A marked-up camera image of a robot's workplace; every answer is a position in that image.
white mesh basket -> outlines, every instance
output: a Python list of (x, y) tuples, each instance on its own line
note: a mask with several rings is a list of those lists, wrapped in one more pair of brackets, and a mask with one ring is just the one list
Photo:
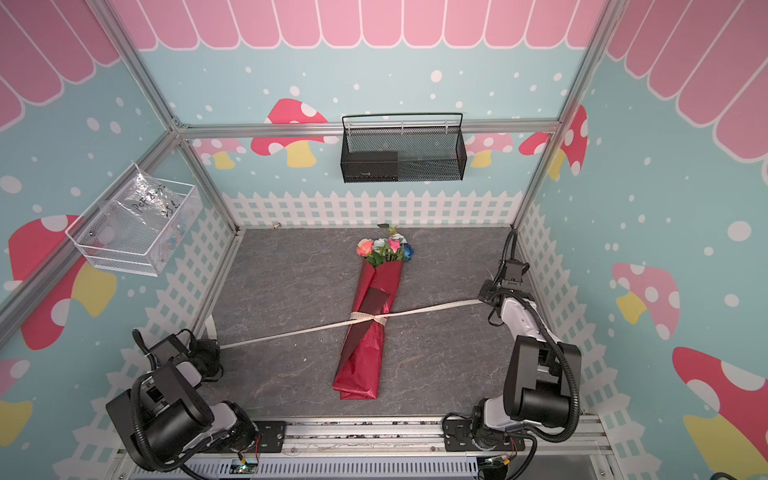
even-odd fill
[[(181, 205), (161, 230), (148, 227), (112, 202), (94, 212), (94, 206), (102, 199), (94, 202), (67, 228), (67, 236), (91, 265), (102, 270), (160, 275), (202, 211), (203, 202), (195, 185), (158, 180), (183, 197)], [(135, 185), (134, 175), (113, 197), (122, 198)]]

flower bouquet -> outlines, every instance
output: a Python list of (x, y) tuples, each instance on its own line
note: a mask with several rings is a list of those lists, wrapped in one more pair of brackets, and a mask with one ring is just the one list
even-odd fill
[[(413, 247), (397, 233), (396, 227), (382, 226), (389, 228), (389, 238), (364, 238), (357, 244), (357, 253), (363, 262), (353, 313), (389, 313), (400, 284), (402, 264), (413, 255)], [(385, 323), (386, 319), (372, 319), (349, 327), (333, 381), (333, 389), (342, 400), (379, 396)]]

pink wall pattern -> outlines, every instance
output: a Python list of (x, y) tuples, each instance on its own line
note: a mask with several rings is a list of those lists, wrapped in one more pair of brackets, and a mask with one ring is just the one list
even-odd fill
[(0, 131), (120, 60), (85, 0), (0, 2)]
[(140, 50), (355, 48), (582, 49), (605, 0), (112, 0)]
[(768, 184), (768, 2), (631, 0), (607, 55)]

mushroom illustration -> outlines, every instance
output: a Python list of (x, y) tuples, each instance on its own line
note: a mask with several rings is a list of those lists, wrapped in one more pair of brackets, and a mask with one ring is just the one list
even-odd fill
[[(579, 175), (584, 164), (584, 156), (587, 154), (588, 133), (587, 111), (583, 106), (579, 105), (576, 116), (571, 123), (571, 128), (565, 132), (563, 143), (560, 144), (560, 148), (554, 156), (554, 161), (549, 167), (548, 173), (552, 180), (560, 180), (560, 168), (565, 158), (568, 159), (572, 174)], [(523, 155), (533, 155), (543, 151), (547, 139), (548, 135), (541, 132), (531, 135), (520, 145), (520, 153)]]
[[(29, 370), (28, 360), (0, 360), (0, 398)], [(0, 446), (11, 445), (32, 416), (32, 402), (0, 402)]]
[[(5, 283), (7, 290), (23, 282), (63, 241), (65, 228), (75, 219), (74, 215), (45, 217), (27, 223), (11, 235), (8, 254), (14, 279)], [(114, 274), (97, 270), (84, 257), (80, 258), (22, 324), (25, 343), (33, 350), (49, 347), (64, 330), (73, 299), (96, 317), (107, 307), (117, 288), (118, 278)]]
[(624, 319), (634, 325), (647, 310), (659, 337), (669, 340), (680, 319), (680, 294), (672, 275), (666, 270), (630, 263), (615, 263), (613, 275), (611, 288), (618, 284), (629, 290), (616, 299)]
[(477, 134), (464, 141), (467, 155), (475, 155), (470, 167), (485, 168), (491, 164), (491, 151), (509, 153), (515, 149), (510, 134)]
[(768, 382), (761, 376), (685, 347), (672, 352), (683, 382), (717, 416), (683, 417), (690, 437), (715, 472), (750, 478), (768, 472)]
[(210, 165), (210, 159), (214, 159), (214, 166), (219, 170), (232, 170), (235, 163), (227, 152), (246, 152), (243, 144), (236, 138), (197, 138), (192, 142), (192, 147), (200, 156), (204, 164)]
[[(328, 121), (317, 110), (292, 98), (281, 98), (272, 108), (264, 123), (268, 124), (326, 124)], [(312, 167), (317, 159), (310, 151), (309, 141), (335, 144), (337, 137), (282, 137), (254, 138), (250, 149), (263, 157), (275, 154), (284, 147), (288, 152), (288, 166)]]

pink flower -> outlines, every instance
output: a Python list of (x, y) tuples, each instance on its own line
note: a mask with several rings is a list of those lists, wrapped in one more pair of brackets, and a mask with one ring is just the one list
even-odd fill
[(367, 257), (371, 254), (371, 252), (373, 252), (373, 240), (368, 238), (363, 238), (360, 240), (360, 242), (357, 244), (357, 254)]

